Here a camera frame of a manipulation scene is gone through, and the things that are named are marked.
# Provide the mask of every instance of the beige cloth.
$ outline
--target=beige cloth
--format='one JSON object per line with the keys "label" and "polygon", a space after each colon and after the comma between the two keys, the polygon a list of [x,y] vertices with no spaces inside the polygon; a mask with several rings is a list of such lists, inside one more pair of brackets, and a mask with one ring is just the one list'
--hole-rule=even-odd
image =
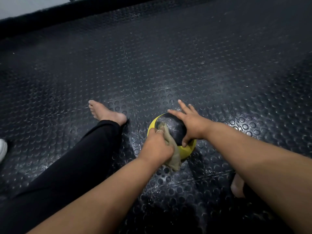
{"label": "beige cloth", "polygon": [[165,162],[165,165],[172,168],[172,170],[174,170],[174,171],[180,170],[180,167],[181,167],[180,152],[179,152],[179,149],[177,147],[177,143],[174,141],[174,138],[169,133],[169,129],[168,129],[166,123],[161,122],[157,129],[164,131],[163,137],[165,138],[166,144],[174,147],[174,154],[169,160],[167,160]]}

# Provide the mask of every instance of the forearm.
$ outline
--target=forearm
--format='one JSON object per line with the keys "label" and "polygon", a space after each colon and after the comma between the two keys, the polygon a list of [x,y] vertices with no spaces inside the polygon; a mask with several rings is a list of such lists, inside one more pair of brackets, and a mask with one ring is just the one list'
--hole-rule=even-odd
{"label": "forearm", "polygon": [[111,233],[160,164],[137,158],[29,233]]}
{"label": "forearm", "polygon": [[205,139],[295,231],[311,231],[312,159],[221,123],[213,123]]}

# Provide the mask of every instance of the shoe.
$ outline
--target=shoe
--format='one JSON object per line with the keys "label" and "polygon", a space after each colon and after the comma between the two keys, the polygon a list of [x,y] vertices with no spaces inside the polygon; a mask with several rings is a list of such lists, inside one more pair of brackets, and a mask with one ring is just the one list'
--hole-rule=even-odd
{"label": "shoe", "polygon": [[4,139],[0,139],[0,162],[4,159],[7,152],[7,143]]}

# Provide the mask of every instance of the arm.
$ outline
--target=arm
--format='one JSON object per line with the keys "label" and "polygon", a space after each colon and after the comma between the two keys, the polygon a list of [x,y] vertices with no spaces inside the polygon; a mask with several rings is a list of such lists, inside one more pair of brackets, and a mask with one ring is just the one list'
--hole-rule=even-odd
{"label": "arm", "polygon": [[312,159],[256,140],[198,115],[179,101],[182,112],[169,112],[186,125],[183,140],[208,140],[246,183],[297,233],[311,233]]}
{"label": "arm", "polygon": [[162,133],[150,131],[138,158],[28,233],[112,233],[154,172],[173,152]]}

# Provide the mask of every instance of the person's left hand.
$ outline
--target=person's left hand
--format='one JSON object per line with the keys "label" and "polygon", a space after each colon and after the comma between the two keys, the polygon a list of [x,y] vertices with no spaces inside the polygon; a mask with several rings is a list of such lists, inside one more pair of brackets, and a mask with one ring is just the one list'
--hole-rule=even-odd
{"label": "person's left hand", "polygon": [[174,148],[166,145],[162,132],[156,133],[156,131],[155,128],[149,130],[149,135],[138,157],[159,167],[173,156]]}

